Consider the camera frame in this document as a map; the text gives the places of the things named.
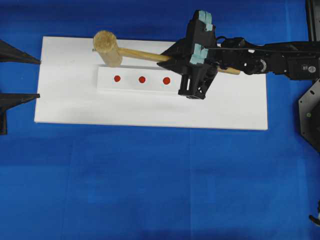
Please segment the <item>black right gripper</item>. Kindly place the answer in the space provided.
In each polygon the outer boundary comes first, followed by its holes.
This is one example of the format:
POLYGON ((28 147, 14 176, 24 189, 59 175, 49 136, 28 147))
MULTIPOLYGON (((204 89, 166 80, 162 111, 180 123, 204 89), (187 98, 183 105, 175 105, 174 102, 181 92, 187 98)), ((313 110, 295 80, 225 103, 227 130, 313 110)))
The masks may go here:
POLYGON ((196 10, 187 25, 186 35, 161 54, 171 59, 157 65, 182 75, 178 94, 189 99, 206 97, 218 70, 213 59, 217 47, 215 26, 211 13, 196 10))

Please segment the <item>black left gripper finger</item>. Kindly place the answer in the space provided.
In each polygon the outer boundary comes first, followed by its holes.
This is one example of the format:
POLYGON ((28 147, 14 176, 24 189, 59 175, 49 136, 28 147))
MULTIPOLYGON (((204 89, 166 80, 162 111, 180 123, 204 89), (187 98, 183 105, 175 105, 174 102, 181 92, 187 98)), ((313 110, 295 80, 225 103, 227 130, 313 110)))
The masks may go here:
POLYGON ((7 135, 7 110, 40 98, 38 93, 1 93, 0 94, 0 134, 7 135))
POLYGON ((14 62, 40 65, 41 61, 23 52, 3 40, 0 40, 0 62, 14 62))

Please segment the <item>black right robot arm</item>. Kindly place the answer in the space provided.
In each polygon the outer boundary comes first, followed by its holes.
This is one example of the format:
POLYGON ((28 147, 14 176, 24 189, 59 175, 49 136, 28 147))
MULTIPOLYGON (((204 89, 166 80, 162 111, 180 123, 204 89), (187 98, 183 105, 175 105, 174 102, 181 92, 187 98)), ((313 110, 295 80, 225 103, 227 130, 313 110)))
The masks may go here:
POLYGON ((243 37, 220 36, 217 43, 212 14, 196 10, 186 36, 163 52, 170 59, 158 66, 181 75, 178 94, 189 99, 205 99, 218 70, 232 68, 247 75, 285 75, 290 80, 320 77, 320 43, 291 41, 254 45, 243 37))

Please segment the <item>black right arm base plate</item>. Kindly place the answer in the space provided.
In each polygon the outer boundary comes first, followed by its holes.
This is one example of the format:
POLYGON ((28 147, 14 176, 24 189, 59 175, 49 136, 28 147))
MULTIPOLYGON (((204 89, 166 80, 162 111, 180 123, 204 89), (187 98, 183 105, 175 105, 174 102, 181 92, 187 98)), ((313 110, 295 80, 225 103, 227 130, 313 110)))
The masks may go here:
POLYGON ((298 100, 300 134, 319 153, 320 152, 320 80, 298 100))

